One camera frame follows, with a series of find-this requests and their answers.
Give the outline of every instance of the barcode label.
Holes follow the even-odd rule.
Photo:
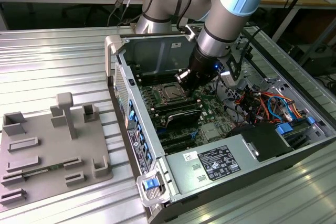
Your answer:
[[[185,154],[183,154],[183,157],[184,157],[184,160],[186,160],[186,161],[196,159],[196,158],[198,158],[197,151],[185,153]]]

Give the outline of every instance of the blue cable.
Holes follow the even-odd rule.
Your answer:
[[[267,101],[267,108],[268,108],[269,112],[270,112],[273,116],[277,117],[277,118],[280,119],[280,121],[282,122],[281,117],[278,116],[278,115],[276,115],[276,114],[274,114],[273,111],[272,111],[272,109],[270,108],[270,102],[271,102],[271,99],[272,99],[272,98],[278,98],[280,101],[282,101],[282,102],[284,103],[284,105],[286,106],[286,109],[287,109],[289,115],[290,115],[293,119],[297,119],[297,117],[295,116],[295,114],[292,113],[292,112],[290,111],[290,109],[289,109],[289,107],[288,107],[288,104],[287,104],[287,102],[284,100],[284,98],[282,98],[282,97],[277,97],[277,96],[270,97],[270,98],[268,99],[268,101]]]

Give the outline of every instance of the wire bundle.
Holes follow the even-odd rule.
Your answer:
[[[302,115],[297,110],[294,102],[289,98],[284,97],[282,94],[263,91],[260,92],[259,98],[256,98],[253,93],[255,92],[244,92],[243,95],[234,102],[236,105],[240,105],[240,107],[251,107],[246,116],[246,118],[249,119],[249,123],[257,123],[261,121],[269,123],[283,122],[284,119],[276,113],[276,110],[279,109],[278,102],[281,102],[286,107],[293,120],[302,118]]]
[[[270,93],[270,92],[261,92],[262,95],[265,95],[267,97],[269,97],[268,101],[267,101],[267,108],[269,110],[269,112],[275,116],[276,118],[278,118],[281,122],[282,122],[282,118],[278,115],[276,115],[272,109],[271,109],[271,100],[274,98],[274,99],[278,99],[280,100],[286,107],[289,115],[294,119],[294,120],[297,120],[297,119],[300,119],[302,118],[302,115],[299,113],[299,111],[297,110],[295,104],[293,103],[292,100],[290,100],[289,98],[287,97],[284,97],[283,95],[281,94],[273,94],[273,93]]]

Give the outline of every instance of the sticker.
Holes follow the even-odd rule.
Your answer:
[[[210,180],[215,181],[240,170],[226,145],[198,154]]]
[[[185,153],[185,154],[183,154],[183,157],[184,157],[184,160],[186,160],[186,161],[196,159],[196,158],[198,158],[197,151]]]
[[[180,43],[172,43],[172,48],[177,48],[177,47],[181,47],[181,42]]]
[[[145,162],[145,158],[143,157],[143,153],[141,150],[141,145],[138,142],[137,135],[135,130],[127,131],[128,137],[131,141],[133,152],[135,154],[136,160],[138,161],[138,166],[140,168],[141,174],[146,174],[149,170],[147,164]]]

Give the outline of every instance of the motherboard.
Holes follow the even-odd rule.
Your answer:
[[[167,154],[223,139],[237,125],[214,86],[199,87],[190,98],[177,82],[139,89]]]

